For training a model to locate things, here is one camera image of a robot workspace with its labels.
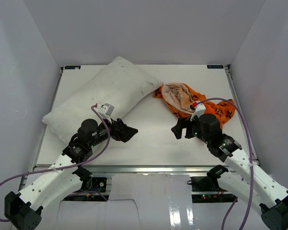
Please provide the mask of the orange patterned pillowcase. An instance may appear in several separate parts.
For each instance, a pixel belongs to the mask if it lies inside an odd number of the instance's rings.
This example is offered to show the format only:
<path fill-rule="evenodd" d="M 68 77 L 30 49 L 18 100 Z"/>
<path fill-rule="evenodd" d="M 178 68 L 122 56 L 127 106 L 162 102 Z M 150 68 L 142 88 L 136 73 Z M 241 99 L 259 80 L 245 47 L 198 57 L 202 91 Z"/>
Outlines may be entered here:
<path fill-rule="evenodd" d="M 194 113 L 193 106 L 206 99 L 205 95 L 194 91 L 187 84 L 177 82 L 163 84 L 155 90 L 153 97 L 162 99 L 177 118 L 190 117 Z M 203 114 L 215 115 L 220 125 L 223 126 L 236 112 L 233 103 L 232 99 L 219 103 L 207 101 L 199 106 L 204 109 Z"/>

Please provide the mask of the white pillow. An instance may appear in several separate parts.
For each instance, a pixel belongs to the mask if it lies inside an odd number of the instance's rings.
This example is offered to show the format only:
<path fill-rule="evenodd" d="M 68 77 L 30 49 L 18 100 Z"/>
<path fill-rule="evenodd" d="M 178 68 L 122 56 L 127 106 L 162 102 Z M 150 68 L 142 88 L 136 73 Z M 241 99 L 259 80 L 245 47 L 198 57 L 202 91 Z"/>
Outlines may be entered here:
<path fill-rule="evenodd" d="M 93 105 L 110 104 L 114 106 L 111 118 L 123 118 L 145 96 L 162 85 L 161 80 L 122 57 L 116 57 L 97 73 L 93 73 L 92 66 L 63 71 L 64 76 L 68 73 L 83 85 L 42 119 L 65 143 L 70 141 L 84 120 L 97 118 L 91 109 Z"/>

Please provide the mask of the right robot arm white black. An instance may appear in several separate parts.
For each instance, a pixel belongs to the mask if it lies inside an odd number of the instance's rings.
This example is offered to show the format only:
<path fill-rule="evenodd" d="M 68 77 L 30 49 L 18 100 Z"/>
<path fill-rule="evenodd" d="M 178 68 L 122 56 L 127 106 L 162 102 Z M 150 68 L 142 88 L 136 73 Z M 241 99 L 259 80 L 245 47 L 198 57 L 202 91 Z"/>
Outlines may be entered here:
<path fill-rule="evenodd" d="M 180 139 L 184 129 L 186 138 L 204 141 L 209 152 L 225 164 L 217 165 L 207 173 L 207 185 L 211 190 L 222 188 L 245 203 L 251 202 L 251 208 L 269 229 L 288 229 L 288 189 L 250 162 L 242 146 L 222 132 L 214 115 L 181 117 L 171 131 Z"/>

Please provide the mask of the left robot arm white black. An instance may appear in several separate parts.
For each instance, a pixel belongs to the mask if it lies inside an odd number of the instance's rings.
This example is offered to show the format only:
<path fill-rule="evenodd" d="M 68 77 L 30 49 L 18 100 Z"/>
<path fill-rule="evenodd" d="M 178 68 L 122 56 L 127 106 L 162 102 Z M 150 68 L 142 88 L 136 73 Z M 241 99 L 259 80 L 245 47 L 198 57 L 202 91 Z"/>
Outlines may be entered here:
<path fill-rule="evenodd" d="M 18 230 L 34 230 L 42 220 L 42 211 L 53 201 L 59 201 L 74 191 L 91 188 L 91 173 L 81 166 L 93 155 L 93 148 L 102 142 L 126 143 L 138 130 L 127 126 L 121 119 L 103 119 L 98 124 L 94 119 L 81 123 L 68 146 L 54 161 L 48 171 L 30 185 L 9 192 L 4 199 L 4 215 Z"/>

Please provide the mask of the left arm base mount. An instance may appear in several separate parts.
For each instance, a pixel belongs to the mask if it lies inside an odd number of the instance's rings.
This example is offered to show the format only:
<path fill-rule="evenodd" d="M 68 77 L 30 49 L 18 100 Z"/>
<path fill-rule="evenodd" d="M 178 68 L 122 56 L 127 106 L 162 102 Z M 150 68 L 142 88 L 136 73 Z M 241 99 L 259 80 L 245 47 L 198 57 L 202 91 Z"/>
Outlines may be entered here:
<path fill-rule="evenodd" d="M 95 177 L 84 167 L 79 167 L 72 175 L 80 180 L 81 187 L 75 192 L 97 191 L 100 193 L 106 192 L 107 178 Z"/>

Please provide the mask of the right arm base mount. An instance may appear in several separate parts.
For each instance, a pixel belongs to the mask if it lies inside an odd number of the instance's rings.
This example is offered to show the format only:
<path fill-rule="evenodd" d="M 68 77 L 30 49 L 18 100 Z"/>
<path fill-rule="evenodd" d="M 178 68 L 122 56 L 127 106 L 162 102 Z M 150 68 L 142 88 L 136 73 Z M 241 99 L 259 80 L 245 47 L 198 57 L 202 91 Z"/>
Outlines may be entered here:
<path fill-rule="evenodd" d="M 192 176 L 187 181 L 192 189 L 192 203 L 231 203 L 236 196 L 221 189 L 215 176 L 208 171 L 205 176 Z"/>

